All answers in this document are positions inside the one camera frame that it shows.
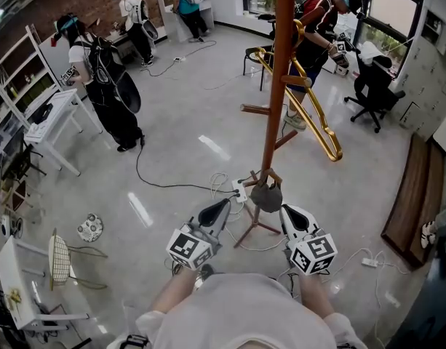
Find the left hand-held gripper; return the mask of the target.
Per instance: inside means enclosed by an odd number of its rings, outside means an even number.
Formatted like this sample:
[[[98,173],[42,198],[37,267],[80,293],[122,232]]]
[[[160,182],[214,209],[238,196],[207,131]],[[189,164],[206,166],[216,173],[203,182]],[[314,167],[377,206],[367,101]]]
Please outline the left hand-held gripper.
[[[200,225],[187,222],[175,229],[166,248],[170,258],[188,269],[200,269],[221,248],[219,235],[230,211],[229,199],[216,200],[199,213]]]

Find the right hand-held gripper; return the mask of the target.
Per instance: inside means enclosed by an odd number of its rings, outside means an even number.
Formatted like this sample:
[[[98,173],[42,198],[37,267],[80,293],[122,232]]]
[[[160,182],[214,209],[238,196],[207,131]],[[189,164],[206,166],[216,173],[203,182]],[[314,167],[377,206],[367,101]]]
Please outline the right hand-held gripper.
[[[319,230],[314,216],[298,206],[283,204],[279,215],[288,239],[299,239],[299,235],[312,234]],[[291,251],[291,264],[306,276],[326,271],[338,254],[330,233],[288,241],[287,247]]]

